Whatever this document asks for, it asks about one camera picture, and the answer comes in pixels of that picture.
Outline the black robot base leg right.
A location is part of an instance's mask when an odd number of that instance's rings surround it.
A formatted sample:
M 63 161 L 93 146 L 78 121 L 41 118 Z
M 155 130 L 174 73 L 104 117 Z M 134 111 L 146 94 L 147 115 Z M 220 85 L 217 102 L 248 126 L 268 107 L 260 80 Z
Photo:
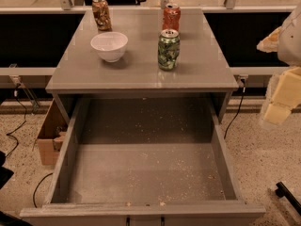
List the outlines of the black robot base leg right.
M 276 183 L 277 189 L 275 190 L 276 195 L 279 198 L 285 197 L 288 202 L 292 205 L 295 211 L 301 216 L 301 203 L 293 195 L 293 193 L 282 183 Z

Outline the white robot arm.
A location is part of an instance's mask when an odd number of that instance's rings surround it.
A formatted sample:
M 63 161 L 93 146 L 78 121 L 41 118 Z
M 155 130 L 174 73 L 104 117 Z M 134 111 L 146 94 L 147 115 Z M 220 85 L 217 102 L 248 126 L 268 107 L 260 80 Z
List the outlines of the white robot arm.
M 276 52 L 277 58 L 289 66 L 282 74 L 271 77 L 261 107 L 261 127 L 276 128 L 301 105 L 301 4 L 280 27 L 258 43 L 257 49 Z

